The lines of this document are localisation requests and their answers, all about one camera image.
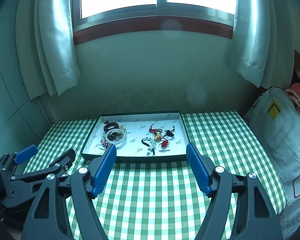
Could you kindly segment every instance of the tray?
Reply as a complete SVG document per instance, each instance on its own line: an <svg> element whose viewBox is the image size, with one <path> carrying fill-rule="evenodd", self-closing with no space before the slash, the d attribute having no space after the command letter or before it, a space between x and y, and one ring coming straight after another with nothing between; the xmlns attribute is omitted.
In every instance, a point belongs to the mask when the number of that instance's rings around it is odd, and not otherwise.
<svg viewBox="0 0 300 240"><path fill-rule="evenodd" d="M161 113L139 113L101 115L92 127L87 140L80 153L85 160L92 160L102 156L105 152L101 144L104 134L105 122L117 122L125 125L127 136L123 143L116 145L117 159L121 163L160 163L186 160L186 145L189 143L189 135L185 129L184 120L178 111ZM174 137L169 139L169 151L159 151L159 143L156 144L155 156L147 156L148 147L141 143L142 138L154 135L149 132L149 127L162 130L172 130L175 126Z"/></svg>

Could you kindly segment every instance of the bead string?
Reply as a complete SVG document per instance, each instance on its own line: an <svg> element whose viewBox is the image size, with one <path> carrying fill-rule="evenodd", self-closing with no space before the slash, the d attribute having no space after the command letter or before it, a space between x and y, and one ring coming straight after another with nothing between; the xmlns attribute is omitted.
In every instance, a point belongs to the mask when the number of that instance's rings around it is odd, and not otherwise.
<svg viewBox="0 0 300 240"><path fill-rule="evenodd" d="M149 148L148 148L148 151L147 151L147 155L149 156L149 153L150 153L150 144L148 144L148 143L146 143L146 142L144 142L144 140L151 140L150 138L148 138L148 137L145 137L145 138L143 138L142 140L141 140L141 143L143 144L143 145L145 145L145 146L148 146ZM154 156L154 154L155 154L155 152L154 152L154 147L153 146L151 146L152 147L152 152L153 152L153 155L152 156Z"/></svg>
<svg viewBox="0 0 300 240"><path fill-rule="evenodd" d="M109 132L112 129L118 129L119 125L117 122L105 122L106 125L103 127L103 130L105 131L105 133Z"/></svg>

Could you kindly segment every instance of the red bead ornament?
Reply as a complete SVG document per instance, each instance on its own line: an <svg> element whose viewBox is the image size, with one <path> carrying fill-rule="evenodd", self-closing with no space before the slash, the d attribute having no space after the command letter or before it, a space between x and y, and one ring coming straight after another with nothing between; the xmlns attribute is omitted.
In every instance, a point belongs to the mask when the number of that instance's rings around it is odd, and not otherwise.
<svg viewBox="0 0 300 240"><path fill-rule="evenodd" d="M167 147L168 144L169 144L169 141L166 138L164 138L164 141L162 143L160 143L162 148Z"/></svg>
<svg viewBox="0 0 300 240"><path fill-rule="evenodd" d="M153 124L151 124L151 126L150 126L150 128L149 128L149 132L150 133L153 133L154 135L157 135L157 129L152 129L152 126L154 125L154 123Z"/></svg>

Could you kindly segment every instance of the white curtain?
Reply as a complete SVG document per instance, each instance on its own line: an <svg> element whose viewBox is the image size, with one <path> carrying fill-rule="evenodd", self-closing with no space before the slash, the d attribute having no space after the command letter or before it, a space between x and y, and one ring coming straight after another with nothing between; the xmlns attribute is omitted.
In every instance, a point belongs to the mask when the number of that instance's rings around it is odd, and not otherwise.
<svg viewBox="0 0 300 240"><path fill-rule="evenodd" d="M19 0L16 45L30 99L61 95L77 84L70 0Z"/></svg>
<svg viewBox="0 0 300 240"><path fill-rule="evenodd" d="M290 86L294 61L286 0L237 0L227 65L257 87Z"/></svg>

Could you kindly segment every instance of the bracelet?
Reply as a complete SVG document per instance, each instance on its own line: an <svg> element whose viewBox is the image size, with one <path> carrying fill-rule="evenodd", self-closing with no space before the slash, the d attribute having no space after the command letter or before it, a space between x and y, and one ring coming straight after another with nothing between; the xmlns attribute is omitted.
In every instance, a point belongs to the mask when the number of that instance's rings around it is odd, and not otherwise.
<svg viewBox="0 0 300 240"><path fill-rule="evenodd" d="M103 136L101 138L101 145L103 145L103 147L105 148L105 149L102 149L99 147L99 149L101 149L101 150L106 150L109 146L109 143L106 141L106 134L103 134Z"/></svg>
<svg viewBox="0 0 300 240"><path fill-rule="evenodd" d="M119 125L116 122L106 121L105 123L106 123L106 125L103 127L103 130L105 131L105 133L109 132L112 129L118 129L119 128Z"/></svg>
<svg viewBox="0 0 300 240"><path fill-rule="evenodd" d="M143 140L145 140L145 138L143 138L143 139L141 140L142 144L144 144L145 146L148 146L148 147L149 147L148 150L147 150L147 156L149 156L149 155L151 154L151 151L150 151L150 150L152 150L152 152L153 152L153 155L152 155L152 156L154 156L155 152L154 152L153 146L150 146L150 144L145 143Z"/></svg>

